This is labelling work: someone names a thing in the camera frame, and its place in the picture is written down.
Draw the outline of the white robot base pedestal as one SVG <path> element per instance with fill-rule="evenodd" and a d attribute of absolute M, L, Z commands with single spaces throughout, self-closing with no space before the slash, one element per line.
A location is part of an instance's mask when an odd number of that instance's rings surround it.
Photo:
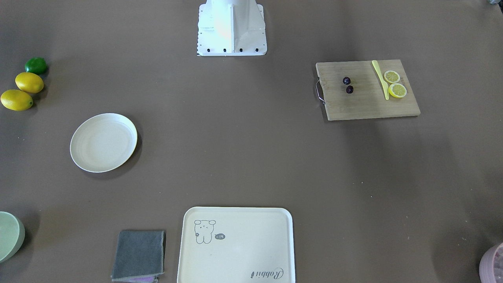
<path fill-rule="evenodd" d="M 199 56 L 260 56 L 267 52 L 264 8 L 255 0 L 207 0 L 199 6 Z"/>

